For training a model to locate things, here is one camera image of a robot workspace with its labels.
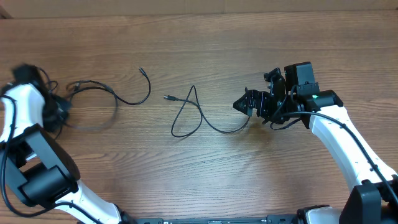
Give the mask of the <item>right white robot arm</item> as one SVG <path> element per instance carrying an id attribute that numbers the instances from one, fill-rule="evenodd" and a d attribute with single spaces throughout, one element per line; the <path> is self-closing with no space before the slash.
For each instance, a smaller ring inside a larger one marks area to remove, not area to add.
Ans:
<path id="1" fill-rule="evenodd" d="M 312 64 L 275 68 L 264 79 L 269 91 L 246 89 L 234 109 L 279 129 L 302 122 L 328 149 L 349 188 L 342 209 L 314 205 L 294 215 L 269 215 L 266 223 L 397 223 L 397 172 L 364 140 L 340 97 L 320 90 Z"/>

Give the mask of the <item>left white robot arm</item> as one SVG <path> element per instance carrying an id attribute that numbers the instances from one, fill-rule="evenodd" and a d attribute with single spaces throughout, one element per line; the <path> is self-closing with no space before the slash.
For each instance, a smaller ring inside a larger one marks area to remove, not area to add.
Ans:
<path id="1" fill-rule="evenodd" d="M 20 217 L 53 209 L 79 223 L 132 223 L 117 205 L 103 200 L 82 181 L 71 156 L 51 133 L 61 129 L 71 103 L 53 93 L 44 70 L 23 63 L 14 81 L 1 88 L 5 107 L 1 135 L 1 196 Z"/>

